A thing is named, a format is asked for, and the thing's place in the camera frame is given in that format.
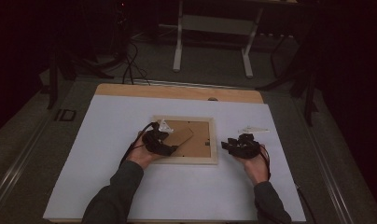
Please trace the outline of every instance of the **dark background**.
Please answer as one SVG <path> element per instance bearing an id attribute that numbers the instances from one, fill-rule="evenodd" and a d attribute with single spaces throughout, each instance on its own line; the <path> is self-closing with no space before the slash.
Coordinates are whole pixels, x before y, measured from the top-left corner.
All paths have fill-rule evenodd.
<path id="1" fill-rule="evenodd" d="M 157 32 L 158 22 L 176 23 L 177 1 L 126 4 L 130 21 L 150 33 Z M 303 52 L 319 64 L 316 87 L 377 201 L 377 1 L 333 1 L 326 7 L 302 44 Z M 0 128 L 42 88 L 38 74 L 49 67 L 57 40 L 81 57 L 115 51 L 115 8 L 114 1 L 0 0 Z M 261 32 L 283 33 L 278 10 L 267 9 Z M 217 7 L 206 11 L 226 13 Z"/>

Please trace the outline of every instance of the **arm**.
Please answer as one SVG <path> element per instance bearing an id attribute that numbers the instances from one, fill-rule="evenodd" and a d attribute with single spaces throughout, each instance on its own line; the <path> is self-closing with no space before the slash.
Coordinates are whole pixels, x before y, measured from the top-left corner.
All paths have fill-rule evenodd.
<path id="1" fill-rule="evenodd" d="M 160 157 L 143 146 L 142 138 L 117 172 L 110 185 L 103 187 L 92 198 L 82 218 L 82 223 L 126 223 L 135 194 L 148 165 Z"/>
<path id="2" fill-rule="evenodd" d="M 261 146 L 261 153 L 266 153 L 265 147 Z M 242 159 L 235 157 L 237 161 L 244 165 L 244 170 L 252 181 L 255 191 L 255 205 L 258 209 L 258 222 L 268 223 L 291 223 L 291 217 L 279 199 L 278 193 L 268 181 L 267 163 L 263 157 L 257 155 L 252 159 Z"/>

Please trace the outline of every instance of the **floor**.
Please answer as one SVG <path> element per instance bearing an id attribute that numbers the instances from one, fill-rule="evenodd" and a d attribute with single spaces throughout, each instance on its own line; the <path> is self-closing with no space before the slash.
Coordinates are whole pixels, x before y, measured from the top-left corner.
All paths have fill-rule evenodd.
<path id="1" fill-rule="evenodd" d="M 255 71 L 251 79 L 244 76 L 239 49 L 209 47 L 209 43 L 193 38 L 193 33 L 184 39 L 181 71 L 175 73 L 175 46 L 171 44 L 174 36 L 175 28 L 171 28 L 161 33 L 158 42 L 140 34 L 133 38 L 129 55 L 133 57 L 137 48 L 134 84 L 253 90 L 275 80 L 269 57 L 277 39 L 272 36 L 261 35 L 255 40 L 250 52 Z M 277 52 L 278 72 L 286 67 L 296 49 L 294 40 L 288 39 Z M 109 58 L 100 56 L 100 60 Z M 127 64 L 122 64 L 107 70 L 115 77 L 108 80 L 80 68 L 75 81 L 59 77 L 59 100 L 53 109 L 46 109 L 49 98 L 39 93 L 0 131 L 0 183 L 6 173 L 16 175 L 0 197 L 1 224 L 49 223 L 42 216 L 91 97 L 99 83 L 121 83 L 126 68 Z M 48 71 L 41 74 L 45 82 L 47 75 Z M 125 83 L 131 83 L 131 79 L 126 78 Z M 314 126 L 309 127 L 302 115 L 303 98 L 292 98 L 288 93 L 291 84 L 264 91 L 262 96 L 272 111 L 293 178 L 304 195 L 301 202 L 306 223 L 377 223 L 377 205 L 321 92 L 315 93 L 317 112 L 313 113 Z M 76 110 L 75 120 L 54 120 L 59 109 Z"/>

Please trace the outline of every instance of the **sleeve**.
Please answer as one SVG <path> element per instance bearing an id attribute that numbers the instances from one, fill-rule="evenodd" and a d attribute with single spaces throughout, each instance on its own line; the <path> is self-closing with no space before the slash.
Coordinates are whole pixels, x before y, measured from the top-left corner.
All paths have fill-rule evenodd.
<path id="1" fill-rule="evenodd" d="M 291 223 L 291 217 L 285 211 L 278 193 L 270 182 L 255 186 L 255 205 L 258 209 L 258 223 Z"/>
<path id="2" fill-rule="evenodd" d="M 103 187 L 90 201 L 82 223 L 126 223 L 143 174 L 139 164 L 133 161 L 122 163 L 110 178 L 110 185 Z"/>

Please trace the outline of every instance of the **white tabletop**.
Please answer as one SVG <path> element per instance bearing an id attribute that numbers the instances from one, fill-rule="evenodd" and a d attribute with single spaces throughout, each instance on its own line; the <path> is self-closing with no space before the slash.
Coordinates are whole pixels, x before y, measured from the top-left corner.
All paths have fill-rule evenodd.
<path id="1" fill-rule="evenodd" d="M 91 198 L 117 171 L 138 131 L 153 115 L 214 118 L 217 165 L 151 164 L 133 198 L 129 220 L 256 220 L 253 187 L 220 142 L 246 126 L 271 157 L 271 182 L 294 221 L 305 221 L 285 153 L 265 104 L 95 95 L 49 199 L 45 219 L 82 218 Z"/>

